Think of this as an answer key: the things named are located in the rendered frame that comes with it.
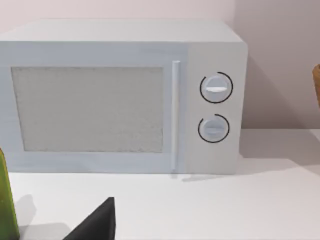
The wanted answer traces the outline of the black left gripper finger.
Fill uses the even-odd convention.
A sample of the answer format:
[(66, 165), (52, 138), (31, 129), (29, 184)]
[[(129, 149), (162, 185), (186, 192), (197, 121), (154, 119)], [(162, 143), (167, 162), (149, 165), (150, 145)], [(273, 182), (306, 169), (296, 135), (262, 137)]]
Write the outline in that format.
[(108, 197), (63, 240), (115, 240), (115, 198)]

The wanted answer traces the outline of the green bottle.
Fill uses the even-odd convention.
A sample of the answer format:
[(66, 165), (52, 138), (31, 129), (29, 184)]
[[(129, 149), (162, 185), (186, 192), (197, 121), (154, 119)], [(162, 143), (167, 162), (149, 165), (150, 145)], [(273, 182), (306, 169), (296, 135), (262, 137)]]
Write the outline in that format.
[(0, 148), (0, 240), (20, 240), (7, 163)]

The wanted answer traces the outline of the pale microwave oven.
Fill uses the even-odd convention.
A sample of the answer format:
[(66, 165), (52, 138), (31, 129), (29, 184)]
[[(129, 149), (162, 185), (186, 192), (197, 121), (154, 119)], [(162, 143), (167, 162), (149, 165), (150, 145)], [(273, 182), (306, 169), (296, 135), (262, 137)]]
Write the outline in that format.
[[(233, 174), (237, 168), (248, 62), (247, 44), (214, 19), (42, 19), (0, 33), (0, 41), (165, 42), (187, 47), (183, 171), (167, 174)], [(207, 100), (202, 83), (224, 75), (231, 90)], [(200, 133), (203, 120), (223, 118), (228, 132), (216, 142)]]

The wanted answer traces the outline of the brown wooden object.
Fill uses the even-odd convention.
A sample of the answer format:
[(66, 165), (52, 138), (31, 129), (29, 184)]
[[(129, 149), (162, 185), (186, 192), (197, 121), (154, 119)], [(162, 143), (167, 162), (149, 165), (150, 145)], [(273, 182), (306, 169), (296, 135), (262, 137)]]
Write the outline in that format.
[(312, 70), (312, 79), (314, 82), (317, 103), (320, 108), (320, 64), (317, 64)]

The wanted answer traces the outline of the large microwave knob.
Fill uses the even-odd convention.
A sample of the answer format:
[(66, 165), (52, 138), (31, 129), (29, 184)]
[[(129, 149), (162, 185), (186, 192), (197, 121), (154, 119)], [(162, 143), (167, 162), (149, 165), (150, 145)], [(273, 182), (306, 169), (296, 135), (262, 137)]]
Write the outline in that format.
[(201, 85), (203, 96), (210, 102), (221, 102), (231, 91), (229, 79), (221, 74), (208, 77)]

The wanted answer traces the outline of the microwave door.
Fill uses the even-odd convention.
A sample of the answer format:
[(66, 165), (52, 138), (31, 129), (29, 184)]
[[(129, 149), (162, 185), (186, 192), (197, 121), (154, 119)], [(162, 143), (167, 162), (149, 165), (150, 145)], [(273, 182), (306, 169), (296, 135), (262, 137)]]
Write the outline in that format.
[(0, 147), (12, 172), (172, 171), (172, 62), (184, 169), (188, 49), (178, 42), (0, 41)]

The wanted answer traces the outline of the small microwave knob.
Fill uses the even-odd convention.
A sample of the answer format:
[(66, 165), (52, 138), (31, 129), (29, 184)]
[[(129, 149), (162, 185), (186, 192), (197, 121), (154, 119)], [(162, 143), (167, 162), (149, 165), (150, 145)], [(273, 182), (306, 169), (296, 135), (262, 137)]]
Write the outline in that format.
[(217, 142), (228, 133), (228, 124), (223, 118), (214, 116), (212, 119), (204, 119), (199, 131), (206, 141)]

